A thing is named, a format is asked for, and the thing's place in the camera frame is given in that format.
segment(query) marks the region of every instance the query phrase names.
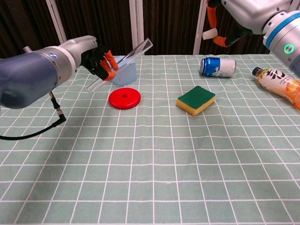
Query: red plastic disc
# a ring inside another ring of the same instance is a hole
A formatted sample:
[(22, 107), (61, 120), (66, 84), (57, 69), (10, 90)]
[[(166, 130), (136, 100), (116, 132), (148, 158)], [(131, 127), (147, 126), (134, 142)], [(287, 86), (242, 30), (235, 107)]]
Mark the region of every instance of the red plastic disc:
[(141, 94), (133, 88), (120, 88), (109, 95), (108, 101), (116, 109), (130, 109), (140, 103)]

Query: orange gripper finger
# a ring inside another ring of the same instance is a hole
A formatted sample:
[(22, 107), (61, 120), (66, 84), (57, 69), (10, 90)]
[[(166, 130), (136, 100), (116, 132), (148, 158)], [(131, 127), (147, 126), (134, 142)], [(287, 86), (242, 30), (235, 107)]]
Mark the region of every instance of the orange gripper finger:
[(225, 44), (226, 38), (225, 37), (220, 37), (217, 36), (213, 39), (214, 43), (217, 44), (218, 46), (227, 48), (228, 46)]
[(109, 63), (111, 64), (112, 68), (114, 70), (118, 70), (119, 69), (119, 66), (116, 62), (116, 60), (114, 59), (112, 53), (111, 53), (111, 50), (109, 50), (107, 53), (105, 53), (105, 58), (107, 59), (107, 61), (109, 61)]
[(100, 65), (105, 69), (107, 72), (111, 72), (111, 68), (108, 65), (108, 62), (106, 60), (103, 60), (100, 62)]
[(209, 7), (208, 4), (206, 4), (206, 8), (207, 8), (208, 21), (210, 22), (210, 27), (216, 28), (217, 27), (217, 16), (216, 16), (217, 7)]
[(111, 81), (116, 76), (115, 72), (108, 72), (108, 77), (105, 79), (105, 81)]

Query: blue and white can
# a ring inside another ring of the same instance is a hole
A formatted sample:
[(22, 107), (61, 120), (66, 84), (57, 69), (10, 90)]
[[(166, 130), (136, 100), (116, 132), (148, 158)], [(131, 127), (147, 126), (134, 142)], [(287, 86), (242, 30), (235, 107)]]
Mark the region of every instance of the blue and white can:
[(204, 76), (232, 77), (236, 62), (230, 58), (208, 57), (201, 60), (200, 73)]

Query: cable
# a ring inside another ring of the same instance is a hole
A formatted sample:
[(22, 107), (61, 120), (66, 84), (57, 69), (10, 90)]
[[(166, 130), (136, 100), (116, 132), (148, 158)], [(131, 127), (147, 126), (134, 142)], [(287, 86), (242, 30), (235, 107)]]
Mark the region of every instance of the cable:
[(35, 132), (33, 134), (30, 134), (30, 135), (19, 136), (19, 137), (7, 137), (7, 136), (1, 136), (0, 135), (0, 140), (19, 141), (19, 140), (24, 140), (24, 139), (32, 138), (34, 136), (40, 135), (40, 134), (42, 134), (42, 133), (50, 130), (51, 128), (54, 128), (54, 127), (62, 124), (63, 122), (65, 122), (67, 119), (64, 116), (62, 110), (60, 109), (60, 105), (57, 103), (57, 101), (56, 101), (56, 99), (55, 99), (52, 91), (50, 91), (49, 94), (50, 94), (50, 97), (51, 97), (51, 101), (53, 103), (53, 107), (54, 107), (54, 109), (56, 109), (56, 111), (58, 113), (58, 116), (59, 116), (59, 119), (56, 122), (54, 122), (50, 126), (46, 127), (45, 129), (37, 131), (37, 132)]

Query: yellow sponge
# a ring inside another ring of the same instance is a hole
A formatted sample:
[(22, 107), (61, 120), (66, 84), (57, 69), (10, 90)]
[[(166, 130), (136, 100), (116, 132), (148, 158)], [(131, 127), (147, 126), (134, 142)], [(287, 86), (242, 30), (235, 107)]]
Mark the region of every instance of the yellow sponge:
[(196, 116), (211, 105), (215, 99), (216, 94), (200, 86), (195, 86), (192, 90), (177, 99), (176, 106), (192, 116)]

